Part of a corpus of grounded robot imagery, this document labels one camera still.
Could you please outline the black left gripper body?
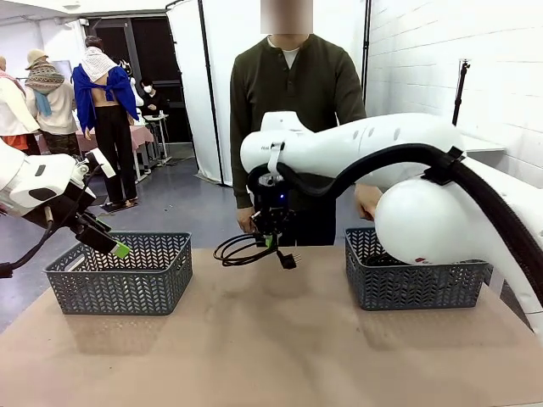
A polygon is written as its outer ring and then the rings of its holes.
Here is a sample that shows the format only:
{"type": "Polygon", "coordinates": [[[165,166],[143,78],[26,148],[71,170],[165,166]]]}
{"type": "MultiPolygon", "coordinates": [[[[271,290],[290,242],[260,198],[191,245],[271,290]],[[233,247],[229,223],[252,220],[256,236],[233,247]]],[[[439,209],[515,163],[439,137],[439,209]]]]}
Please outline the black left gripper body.
{"type": "Polygon", "coordinates": [[[53,228],[68,227],[73,232],[79,226],[78,214],[88,212],[87,208],[93,206],[97,196],[87,188],[85,191],[79,188],[68,188],[65,192],[56,195],[50,188],[35,188],[29,192],[31,198],[38,200],[39,205],[23,216],[25,220],[37,226],[47,226],[46,211],[51,209],[53,228]]]}

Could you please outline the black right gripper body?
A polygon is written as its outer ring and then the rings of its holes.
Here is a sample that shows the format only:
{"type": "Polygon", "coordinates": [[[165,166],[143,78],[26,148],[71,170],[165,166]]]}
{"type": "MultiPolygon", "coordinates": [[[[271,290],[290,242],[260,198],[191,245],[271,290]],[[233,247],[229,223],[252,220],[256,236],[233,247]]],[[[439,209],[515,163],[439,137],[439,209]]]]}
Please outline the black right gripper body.
{"type": "Polygon", "coordinates": [[[294,212],[288,206],[288,192],[281,188],[262,188],[255,192],[256,223],[290,223],[294,212]]]}

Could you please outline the person's right hand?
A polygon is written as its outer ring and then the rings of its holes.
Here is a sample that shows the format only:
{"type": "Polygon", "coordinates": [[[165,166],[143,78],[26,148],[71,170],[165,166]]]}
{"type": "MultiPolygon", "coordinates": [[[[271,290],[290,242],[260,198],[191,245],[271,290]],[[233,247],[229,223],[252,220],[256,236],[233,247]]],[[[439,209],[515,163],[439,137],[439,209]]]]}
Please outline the person's right hand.
{"type": "Polygon", "coordinates": [[[253,206],[237,209],[237,222],[243,233],[254,233],[256,228],[253,222],[255,208],[253,206]]]}

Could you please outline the person's left hand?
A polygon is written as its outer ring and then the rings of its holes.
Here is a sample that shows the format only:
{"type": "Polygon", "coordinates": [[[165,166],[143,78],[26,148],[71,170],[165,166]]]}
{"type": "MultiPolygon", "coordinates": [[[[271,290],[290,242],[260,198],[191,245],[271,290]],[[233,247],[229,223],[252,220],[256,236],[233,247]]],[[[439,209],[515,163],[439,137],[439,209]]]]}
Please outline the person's left hand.
{"type": "Polygon", "coordinates": [[[381,190],[377,187],[357,183],[354,196],[359,216],[362,219],[374,221],[378,202],[383,196],[381,190]]]}

